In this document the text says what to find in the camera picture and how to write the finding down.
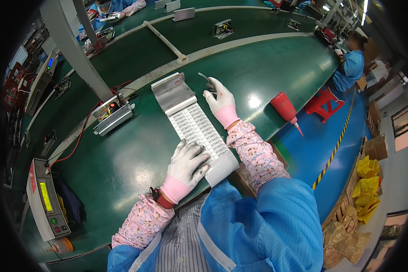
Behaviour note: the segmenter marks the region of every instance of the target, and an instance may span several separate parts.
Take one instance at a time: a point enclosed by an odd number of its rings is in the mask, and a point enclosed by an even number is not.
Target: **red plastic stool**
[[[322,120],[322,123],[325,123],[325,121],[331,117],[336,111],[338,111],[339,108],[341,108],[345,102],[339,100],[335,95],[332,94],[331,90],[327,86],[323,86],[322,88],[319,89],[320,95],[317,97],[313,97],[305,106],[305,112],[307,114],[312,114],[313,112],[319,114],[321,117],[324,119]],[[338,106],[335,109],[331,108],[331,101],[337,102]],[[327,105],[328,106],[328,111],[324,110],[322,108],[322,105]]]

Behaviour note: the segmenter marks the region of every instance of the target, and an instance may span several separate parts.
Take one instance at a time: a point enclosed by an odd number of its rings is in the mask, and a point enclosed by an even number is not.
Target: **blue anti-static coat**
[[[313,190],[278,177],[257,199],[242,198],[225,179],[207,196],[198,223],[201,248],[212,271],[311,271],[323,264],[322,230]],[[144,250],[114,247],[108,271],[154,271],[161,234]]]
[[[363,76],[364,68],[364,56],[362,51],[350,51],[344,54],[343,57],[346,60],[343,64],[345,74],[340,72],[339,68],[332,76],[335,87],[340,92],[349,90],[355,82]]]
[[[109,14],[111,14],[112,12],[120,12],[123,11],[126,7],[131,6],[131,4],[133,4],[134,2],[136,2],[137,0],[112,0],[112,4],[110,5],[110,9],[109,9]],[[94,3],[89,10],[96,10],[97,9],[97,4]],[[99,29],[100,27],[104,26],[105,22],[100,22],[100,19],[102,18],[106,18],[106,14],[98,14],[97,18],[94,19],[92,26],[94,28],[94,30]],[[82,33],[83,31],[83,25],[80,25],[79,27],[79,33]]]

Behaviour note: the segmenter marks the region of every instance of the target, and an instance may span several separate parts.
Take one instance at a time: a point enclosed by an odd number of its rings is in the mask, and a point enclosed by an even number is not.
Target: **pink glove cuff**
[[[166,176],[165,182],[160,187],[160,189],[175,204],[178,204],[181,199],[183,199],[188,193],[192,191],[183,182],[179,181],[171,175]]]
[[[234,105],[227,105],[214,113],[216,119],[227,129],[232,123],[240,120],[236,114],[236,107]]]

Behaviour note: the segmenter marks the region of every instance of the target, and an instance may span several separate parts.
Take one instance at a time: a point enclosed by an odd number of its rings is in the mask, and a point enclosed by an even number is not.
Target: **gloved hand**
[[[165,182],[160,187],[173,203],[178,204],[188,195],[210,167],[209,164],[203,165],[210,159],[210,155],[200,154],[203,150],[203,145],[196,142],[188,144],[186,139],[182,139],[175,149]]]
[[[203,96],[210,106],[210,110],[216,119],[227,129],[232,123],[240,120],[236,114],[234,96],[229,90],[215,78],[208,78],[207,88],[212,91],[204,91]]]
[[[87,13],[89,21],[94,21],[94,19],[98,16],[98,12],[92,12],[91,10]]]
[[[121,20],[121,19],[124,19],[124,17],[125,17],[125,13],[124,12],[117,12],[117,11],[114,11],[114,12],[112,12],[111,14],[120,14],[120,17],[119,17],[119,19],[114,19],[114,20],[111,20],[111,21],[107,21],[106,23],[115,23],[115,22],[117,22],[117,21],[119,21],[119,20]]]
[[[337,54],[337,56],[343,56],[343,52],[340,49],[334,49],[334,52]]]

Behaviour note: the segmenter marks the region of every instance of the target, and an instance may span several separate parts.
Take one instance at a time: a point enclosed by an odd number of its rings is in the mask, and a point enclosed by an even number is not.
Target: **hair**
[[[358,42],[361,50],[364,49],[364,44],[367,43],[367,38],[359,34],[357,31],[349,31],[349,36]]]

